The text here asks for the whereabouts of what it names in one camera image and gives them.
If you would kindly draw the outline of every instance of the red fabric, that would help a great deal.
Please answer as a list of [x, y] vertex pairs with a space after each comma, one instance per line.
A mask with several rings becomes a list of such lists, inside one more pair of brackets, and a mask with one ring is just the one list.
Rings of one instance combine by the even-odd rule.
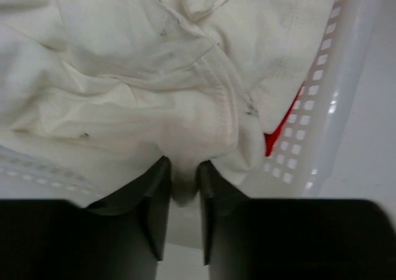
[[270, 156], [271, 152], [272, 152], [272, 148], [275, 144], [275, 142], [278, 140], [280, 133], [282, 132], [283, 126], [285, 125], [291, 110], [293, 110], [293, 106], [295, 104], [295, 102], [297, 101], [297, 98], [299, 96], [301, 89], [298, 91], [295, 100], [292, 102], [289, 110], [287, 111], [287, 113], [285, 114], [285, 117], [282, 119], [281, 123], [279, 124], [279, 126], [277, 127], [277, 129], [272, 133], [272, 134], [264, 134], [264, 138], [265, 138], [265, 156]]

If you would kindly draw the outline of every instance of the white surface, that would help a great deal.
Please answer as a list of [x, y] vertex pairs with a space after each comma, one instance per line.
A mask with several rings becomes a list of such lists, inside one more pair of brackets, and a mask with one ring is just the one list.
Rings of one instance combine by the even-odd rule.
[[396, 0], [384, 0], [321, 197], [379, 202], [396, 221]]

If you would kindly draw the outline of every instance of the white plastic basket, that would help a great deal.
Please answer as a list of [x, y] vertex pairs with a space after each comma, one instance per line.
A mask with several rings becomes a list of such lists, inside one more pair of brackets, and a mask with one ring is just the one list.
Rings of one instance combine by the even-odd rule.
[[[315, 197], [330, 176], [381, 1], [335, 0], [321, 47], [293, 112], [271, 157], [262, 170], [255, 173], [254, 177], [263, 181], [254, 185], [259, 188], [256, 192], [260, 196], [265, 192], [266, 197]], [[40, 160], [26, 162], [23, 156], [10, 155], [9, 151], [0, 149], [3, 191], [4, 184], [15, 183], [18, 179], [25, 182], [22, 197], [40, 197], [40, 194], [66, 197], [74, 195], [75, 190], [82, 200], [87, 196], [93, 200], [101, 197], [101, 193], [81, 177], [71, 172], [67, 178], [64, 175], [61, 169]], [[201, 279], [199, 275], [206, 274], [197, 270], [201, 261], [189, 260], [191, 250], [195, 250], [191, 248], [200, 247], [200, 228], [197, 202], [185, 208], [172, 205], [168, 242], [182, 245], [183, 248], [171, 250], [185, 250], [186, 255], [174, 257], [165, 252], [165, 262], [160, 265], [159, 273], [174, 271], [172, 279], [179, 279], [179, 267], [190, 265], [184, 268], [191, 270], [192, 278], [189, 279]]]

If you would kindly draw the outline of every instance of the white cloth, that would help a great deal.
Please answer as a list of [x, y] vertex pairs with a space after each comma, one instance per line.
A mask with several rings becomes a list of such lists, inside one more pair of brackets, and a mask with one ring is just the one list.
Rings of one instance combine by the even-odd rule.
[[[175, 9], [187, 4], [185, 0], [166, 1]], [[304, 81], [333, 3], [334, 0], [228, 0], [211, 9], [210, 14], [203, 13], [207, 16], [197, 22], [236, 67], [265, 133], [271, 134], [279, 126]], [[196, 8], [191, 6], [184, 9], [187, 15]]]
[[257, 166], [250, 109], [227, 56], [162, 0], [0, 0], [0, 145], [104, 193], [162, 155], [182, 180], [223, 155]]

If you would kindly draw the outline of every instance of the red object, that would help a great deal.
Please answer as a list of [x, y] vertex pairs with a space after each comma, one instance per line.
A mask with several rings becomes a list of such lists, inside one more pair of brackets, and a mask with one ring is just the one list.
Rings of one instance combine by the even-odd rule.
[[297, 98], [299, 96], [299, 93], [301, 91], [301, 88], [299, 89], [295, 100], [292, 102], [289, 110], [287, 111], [287, 113], [285, 114], [285, 117], [282, 119], [281, 123], [279, 124], [279, 126], [277, 127], [277, 129], [272, 133], [272, 134], [264, 134], [264, 138], [265, 138], [265, 156], [270, 156], [271, 152], [272, 152], [272, 148], [275, 144], [275, 142], [278, 140], [280, 133], [282, 132], [283, 126], [285, 125], [291, 110], [293, 110], [293, 106], [295, 104], [295, 102], [297, 101]]

